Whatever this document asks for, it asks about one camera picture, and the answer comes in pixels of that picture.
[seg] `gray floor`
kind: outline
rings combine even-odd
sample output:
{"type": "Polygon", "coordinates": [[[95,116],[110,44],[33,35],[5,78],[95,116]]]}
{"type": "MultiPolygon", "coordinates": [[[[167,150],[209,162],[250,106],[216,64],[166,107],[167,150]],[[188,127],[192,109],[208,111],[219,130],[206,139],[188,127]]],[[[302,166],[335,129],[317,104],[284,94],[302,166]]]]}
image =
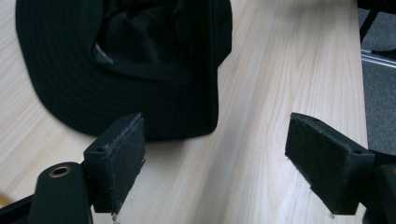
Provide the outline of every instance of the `gray floor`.
{"type": "MultiPolygon", "coordinates": [[[[368,10],[359,9],[360,23],[368,10]]],[[[396,49],[396,15],[379,13],[362,49],[396,49]]],[[[396,155],[396,69],[362,63],[369,148],[396,155]]]]}

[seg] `light wood surface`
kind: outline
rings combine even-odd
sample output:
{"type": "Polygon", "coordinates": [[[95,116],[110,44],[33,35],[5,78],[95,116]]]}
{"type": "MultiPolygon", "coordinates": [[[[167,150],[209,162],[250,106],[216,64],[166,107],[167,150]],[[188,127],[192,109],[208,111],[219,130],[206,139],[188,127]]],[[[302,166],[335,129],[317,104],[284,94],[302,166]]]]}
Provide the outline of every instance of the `light wood surface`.
{"type": "MultiPolygon", "coordinates": [[[[361,223],[333,217],[284,156],[290,113],[322,119],[367,147],[354,0],[232,0],[233,52],[219,68],[219,126],[210,135],[147,144],[123,223],[361,223]]],[[[15,202],[36,177],[82,161],[92,137],[40,104],[0,2],[0,194],[15,202]]],[[[94,214],[96,223],[112,223],[94,214]]]]}

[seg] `wood grain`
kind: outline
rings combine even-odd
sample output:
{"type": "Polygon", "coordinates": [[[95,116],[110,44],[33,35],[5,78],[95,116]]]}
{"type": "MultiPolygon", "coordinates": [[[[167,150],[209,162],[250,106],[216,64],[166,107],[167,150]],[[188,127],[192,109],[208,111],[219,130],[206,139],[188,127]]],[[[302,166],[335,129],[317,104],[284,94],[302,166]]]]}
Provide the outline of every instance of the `wood grain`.
{"type": "MultiPolygon", "coordinates": [[[[232,0],[233,52],[219,69],[219,125],[210,135],[147,144],[123,223],[361,223],[333,217],[284,156],[290,113],[322,119],[367,147],[357,6],[353,0],[232,0]]],[[[81,161],[93,138],[37,100],[0,3],[0,193],[34,192],[52,164],[81,161]]],[[[95,223],[111,223],[94,214],[95,223]]]]}

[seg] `wooden table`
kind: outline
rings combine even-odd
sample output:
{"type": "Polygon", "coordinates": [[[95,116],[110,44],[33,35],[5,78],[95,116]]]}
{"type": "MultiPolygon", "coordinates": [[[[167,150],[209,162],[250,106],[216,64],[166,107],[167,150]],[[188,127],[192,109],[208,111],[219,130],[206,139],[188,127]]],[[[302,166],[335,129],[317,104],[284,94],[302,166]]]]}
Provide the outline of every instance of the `wooden table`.
{"type": "MultiPolygon", "coordinates": [[[[232,0],[233,52],[219,69],[219,126],[209,136],[147,144],[123,223],[361,223],[333,217],[284,156],[290,113],[322,119],[367,147],[354,0],[232,0]]],[[[0,2],[0,193],[17,201],[92,137],[40,104],[0,2]]],[[[111,223],[94,214],[96,223],[111,223]]]]}

